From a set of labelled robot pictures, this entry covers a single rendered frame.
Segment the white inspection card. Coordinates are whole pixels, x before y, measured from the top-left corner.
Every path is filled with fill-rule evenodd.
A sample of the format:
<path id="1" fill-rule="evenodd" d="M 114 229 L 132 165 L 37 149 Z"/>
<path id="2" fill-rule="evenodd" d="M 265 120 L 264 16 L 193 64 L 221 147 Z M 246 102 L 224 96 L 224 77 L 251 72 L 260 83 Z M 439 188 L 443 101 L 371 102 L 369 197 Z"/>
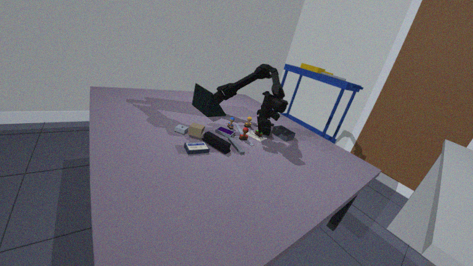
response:
<path id="1" fill-rule="evenodd" d="M 263 136 L 262 136 L 262 137 L 258 137 L 258 136 L 255 134 L 255 132 L 253 132 L 253 131 L 248 132 L 248 133 L 246 133 L 246 134 L 247 134 L 248 136 L 250 136 L 250 137 L 252 137 L 252 138 L 254 138 L 254 139 L 260 141 L 260 142 L 262 142 L 263 140 L 267 139 L 267 138 L 264 138 Z"/>

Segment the tan cardboard box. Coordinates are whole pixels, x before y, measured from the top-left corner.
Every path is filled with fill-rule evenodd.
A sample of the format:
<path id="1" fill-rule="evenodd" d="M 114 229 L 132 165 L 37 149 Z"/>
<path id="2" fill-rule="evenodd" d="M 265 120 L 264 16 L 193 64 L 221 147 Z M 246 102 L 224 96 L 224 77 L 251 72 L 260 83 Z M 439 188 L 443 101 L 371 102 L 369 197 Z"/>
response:
<path id="1" fill-rule="evenodd" d="M 204 125 L 197 124 L 197 123 L 192 123 L 189 126 L 189 130 L 188 130 L 189 135 L 201 138 L 201 136 L 204 133 L 204 127 L 205 127 Z"/>

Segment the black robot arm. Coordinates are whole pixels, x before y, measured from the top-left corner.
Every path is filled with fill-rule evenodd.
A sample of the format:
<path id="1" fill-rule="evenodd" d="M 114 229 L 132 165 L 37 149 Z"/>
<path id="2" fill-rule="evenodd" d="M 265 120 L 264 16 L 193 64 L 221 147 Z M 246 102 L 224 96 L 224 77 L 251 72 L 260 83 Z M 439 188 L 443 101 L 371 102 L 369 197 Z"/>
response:
<path id="1" fill-rule="evenodd" d="M 230 97 L 233 97 L 234 95 L 236 95 L 237 94 L 236 92 L 238 89 L 241 89 L 242 87 L 248 85 L 249 83 L 257 79 L 264 79 L 264 78 L 273 79 L 273 85 L 272 85 L 273 95 L 270 94 L 269 91 L 265 91 L 264 93 L 262 93 L 263 95 L 265 95 L 264 101 L 262 104 L 264 106 L 273 108 L 273 111 L 270 112 L 269 117 L 277 121 L 280 117 L 279 113 L 285 112 L 288 102 L 286 100 L 283 100 L 283 97 L 285 96 L 285 94 L 279 82 L 277 69 L 272 68 L 268 64 L 260 65 L 259 67 L 256 68 L 255 72 L 251 73 L 250 75 L 247 75 L 246 77 L 240 79 L 239 81 L 235 83 L 228 83 L 223 86 L 217 87 L 218 91 L 214 94 L 214 97 L 220 104 L 223 100 L 227 100 Z"/>

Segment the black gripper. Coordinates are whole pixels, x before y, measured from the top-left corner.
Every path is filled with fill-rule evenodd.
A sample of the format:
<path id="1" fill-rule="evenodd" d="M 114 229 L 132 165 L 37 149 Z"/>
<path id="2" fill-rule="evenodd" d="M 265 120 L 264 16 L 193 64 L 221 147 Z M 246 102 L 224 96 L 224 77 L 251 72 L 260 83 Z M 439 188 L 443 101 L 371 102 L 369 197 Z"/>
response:
<path id="1" fill-rule="evenodd" d="M 257 111 L 257 123 L 258 123 L 258 131 L 259 133 L 262 132 L 264 127 L 271 127 L 272 123 L 269 120 L 269 114 L 270 112 L 273 111 L 271 107 L 267 107 L 264 105 L 261 105 L 261 109 Z"/>

